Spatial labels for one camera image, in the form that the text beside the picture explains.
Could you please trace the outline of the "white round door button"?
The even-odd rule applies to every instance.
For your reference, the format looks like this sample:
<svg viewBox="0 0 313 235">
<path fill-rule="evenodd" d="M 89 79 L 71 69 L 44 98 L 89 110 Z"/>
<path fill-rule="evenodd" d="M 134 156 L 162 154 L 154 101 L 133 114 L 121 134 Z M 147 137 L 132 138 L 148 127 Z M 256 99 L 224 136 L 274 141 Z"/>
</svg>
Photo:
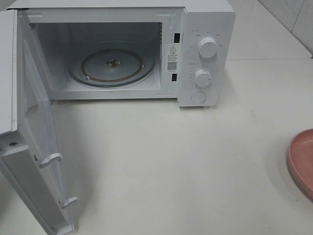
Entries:
<svg viewBox="0 0 313 235">
<path fill-rule="evenodd" d="M 195 92 L 192 94 L 191 100 L 194 103 L 204 103 L 206 100 L 206 94 L 204 92 Z"/>
</svg>

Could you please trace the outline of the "white warning label sticker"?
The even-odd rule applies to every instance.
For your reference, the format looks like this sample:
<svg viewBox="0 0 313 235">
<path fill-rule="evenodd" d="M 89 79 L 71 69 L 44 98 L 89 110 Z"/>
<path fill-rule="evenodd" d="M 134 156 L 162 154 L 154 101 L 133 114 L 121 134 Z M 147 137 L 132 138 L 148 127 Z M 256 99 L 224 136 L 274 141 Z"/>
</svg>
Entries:
<svg viewBox="0 0 313 235">
<path fill-rule="evenodd" d="M 180 44 L 167 44 L 166 45 L 166 70 L 168 72 L 176 73 L 179 70 L 181 46 Z"/>
</svg>

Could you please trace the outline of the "white microwave door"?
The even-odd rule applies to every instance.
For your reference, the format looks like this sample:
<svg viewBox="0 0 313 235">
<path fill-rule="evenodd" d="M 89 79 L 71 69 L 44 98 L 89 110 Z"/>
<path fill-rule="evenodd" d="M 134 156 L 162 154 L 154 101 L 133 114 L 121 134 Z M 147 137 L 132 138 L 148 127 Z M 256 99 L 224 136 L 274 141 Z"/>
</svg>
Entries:
<svg viewBox="0 0 313 235">
<path fill-rule="evenodd" d="M 0 14 L 0 170 L 44 231 L 65 235 L 77 198 L 68 194 L 37 31 L 24 10 Z"/>
</svg>

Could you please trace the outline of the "glass microwave turntable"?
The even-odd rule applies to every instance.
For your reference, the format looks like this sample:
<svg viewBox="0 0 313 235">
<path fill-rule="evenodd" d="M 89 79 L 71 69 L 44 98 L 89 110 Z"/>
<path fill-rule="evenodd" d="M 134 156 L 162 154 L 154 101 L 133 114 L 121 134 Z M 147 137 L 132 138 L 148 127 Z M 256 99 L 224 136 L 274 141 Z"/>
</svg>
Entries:
<svg viewBox="0 0 313 235">
<path fill-rule="evenodd" d="M 159 58 L 159 46 L 127 41 L 100 42 L 72 49 L 67 71 L 82 84 L 116 88 L 144 80 Z"/>
</svg>

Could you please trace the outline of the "pink round plate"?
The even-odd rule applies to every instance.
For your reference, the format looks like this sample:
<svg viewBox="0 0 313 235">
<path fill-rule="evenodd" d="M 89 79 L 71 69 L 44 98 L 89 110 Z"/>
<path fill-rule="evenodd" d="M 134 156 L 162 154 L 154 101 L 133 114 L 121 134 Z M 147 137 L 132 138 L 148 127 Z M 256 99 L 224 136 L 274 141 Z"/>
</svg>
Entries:
<svg viewBox="0 0 313 235">
<path fill-rule="evenodd" d="M 304 130 L 290 141 L 287 167 L 297 187 L 313 199 L 313 130 Z"/>
</svg>

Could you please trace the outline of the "white microwave oven body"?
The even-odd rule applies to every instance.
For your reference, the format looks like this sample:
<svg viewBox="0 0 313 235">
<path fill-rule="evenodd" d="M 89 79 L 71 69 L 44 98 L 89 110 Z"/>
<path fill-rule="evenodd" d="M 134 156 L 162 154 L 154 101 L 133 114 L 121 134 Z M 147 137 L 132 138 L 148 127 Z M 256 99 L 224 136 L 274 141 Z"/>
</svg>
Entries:
<svg viewBox="0 0 313 235">
<path fill-rule="evenodd" d="M 225 0 L 17 0 L 6 10 L 24 10 L 38 27 L 47 66 L 45 87 L 51 100 L 175 98 L 181 107 L 214 106 L 218 99 L 236 14 Z M 203 58 L 199 41 L 217 40 L 218 51 Z M 116 88 L 82 84 L 68 71 L 74 48 L 108 41 L 159 46 L 160 58 L 144 80 Z M 179 70 L 166 70 L 166 45 L 180 44 Z M 198 87 L 197 70 L 211 72 L 207 87 Z M 204 103 L 191 96 L 204 92 Z"/>
</svg>

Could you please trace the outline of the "white round knob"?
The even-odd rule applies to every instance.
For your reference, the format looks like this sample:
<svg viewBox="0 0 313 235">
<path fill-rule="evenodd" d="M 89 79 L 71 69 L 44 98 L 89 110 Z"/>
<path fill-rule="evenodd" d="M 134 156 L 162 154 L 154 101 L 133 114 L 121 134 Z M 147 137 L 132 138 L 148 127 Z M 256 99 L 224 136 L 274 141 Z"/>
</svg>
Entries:
<svg viewBox="0 0 313 235">
<path fill-rule="evenodd" d="M 207 87 L 212 81 L 212 74 L 210 71 L 200 69 L 195 72 L 194 75 L 195 84 L 198 87 Z"/>
<path fill-rule="evenodd" d="M 211 36 L 202 38 L 198 43 L 198 51 L 203 58 L 213 57 L 218 51 L 217 40 Z"/>
</svg>

